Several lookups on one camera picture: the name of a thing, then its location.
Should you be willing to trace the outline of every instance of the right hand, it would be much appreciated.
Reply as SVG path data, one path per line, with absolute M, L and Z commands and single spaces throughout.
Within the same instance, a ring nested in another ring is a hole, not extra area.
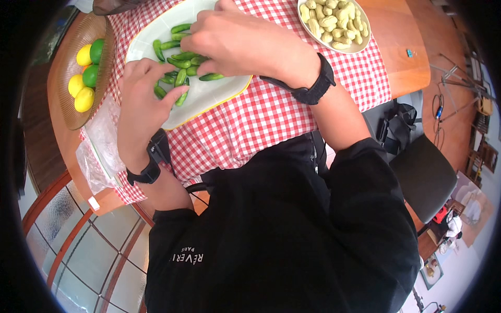
M 309 88 L 320 73 L 312 46 L 290 30 L 243 14 L 232 0 L 199 12 L 191 33 L 181 40 L 183 51 L 211 58 L 200 65 L 199 75 L 264 75 Z

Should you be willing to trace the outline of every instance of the fruit bowl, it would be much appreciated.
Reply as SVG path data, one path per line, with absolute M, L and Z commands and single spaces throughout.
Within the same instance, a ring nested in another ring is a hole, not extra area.
M 75 110 L 75 99 L 68 91 L 68 83 L 73 75 L 82 73 L 83 67 L 78 65 L 76 60 L 78 51 L 98 38 L 104 39 L 104 45 L 96 79 L 94 102 L 88 111 L 80 113 Z M 111 69 L 115 64 L 115 42 L 108 18 L 96 16 L 93 13 L 87 14 L 78 25 L 74 37 L 71 38 L 68 48 L 63 53 L 62 64 L 66 66 L 62 66 L 57 73 L 57 93 L 66 126 L 70 130 L 76 130 L 94 116 L 110 82 Z

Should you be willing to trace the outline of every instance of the wooden table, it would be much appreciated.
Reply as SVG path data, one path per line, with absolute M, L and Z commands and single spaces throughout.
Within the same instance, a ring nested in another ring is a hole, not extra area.
M 442 241 L 440 241 L 440 243 L 435 242 L 428 231 L 425 231 L 417 239 L 419 255 L 423 258 L 423 260 L 428 259 L 440 248 L 441 243 Z
M 372 33 L 377 40 L 390 80 L 393 98 L 420 90 L 430 82 L 428 56 L 419 28 L 405 0 L 358 0 L 371 23 Z M 61 42 L 58 51 L 67 48 L 78 23 L 85 15 L 80 13 Z M 414 56 L 407 56 L 407 49 Z M 84 199 L 92 197 L 89 185 L 77 163 L 75 151 L 80 144 L 79 131 L 66 128 L 57 97 L 56 72 L 61 64 L 61 55 L 56 54 L 47 81 L 49 110 L 56 140 L 61 155 L 75 186 Z M 123 205 L 111 188 L 94 197 L 100 205 L 95 213 L 102 215 Z

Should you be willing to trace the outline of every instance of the black wrist strap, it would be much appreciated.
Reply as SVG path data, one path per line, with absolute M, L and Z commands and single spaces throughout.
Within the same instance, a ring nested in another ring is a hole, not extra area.
M 336 82 L 334 82 L 334 71 L 329 61 L 327 61 L 321 53 L 317 53 L 317 55 L 320 58 L 320 74 L 313 86 L 309 89 L 306 87 L 291 88 L 286 83 L 268 76 L 259 76 L 259 78 L 290 91 L 292 96 L 301 103 L 308 105 L 318 104 L 320 98 L 323 97 L 330 86 L 335 86 Z
M 151 155 L 149 155 L 149 157 L 150 163 L 141 171 L 140 175 L 133 174 L 127 169 L 127 181 L 131 186 L 134 186 L 135 181 L 143 184 L 152 184 L 160 176 L 160 167 Z

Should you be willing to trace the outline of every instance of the left hand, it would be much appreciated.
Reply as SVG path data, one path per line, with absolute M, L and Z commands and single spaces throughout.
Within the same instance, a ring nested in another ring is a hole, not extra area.
M 122 93 L 122 110 L 118 120 L 118 154 L 125 166 L 134 174 L 148 165 L 146 151 L 151 137 L 169 118 L 175 101 L 189 86 L 172 89 L 163 100 L 153 93 L 155 83 L 164 73 L 173 71 L 174 65 L 159 64 L 151 59 L 131 61 L 125 65 L 124 75 L 118 81 Z

